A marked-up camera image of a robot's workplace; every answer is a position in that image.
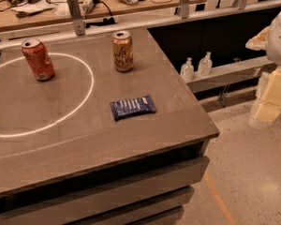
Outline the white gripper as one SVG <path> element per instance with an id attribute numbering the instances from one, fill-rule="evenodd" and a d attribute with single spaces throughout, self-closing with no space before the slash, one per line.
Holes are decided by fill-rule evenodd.
<path id="1" fill-rule="evenodd" d="M 265 51 L 269 60 L 281 66 L 281 11 L 269 26 L 250 38 L 245 47 L 253 51 Z M 281 113 L 281 67 L 272 73 L 263 72 L 259 78 L 256 100 L 253 103 L 249 125 L 266 128 Z"/>

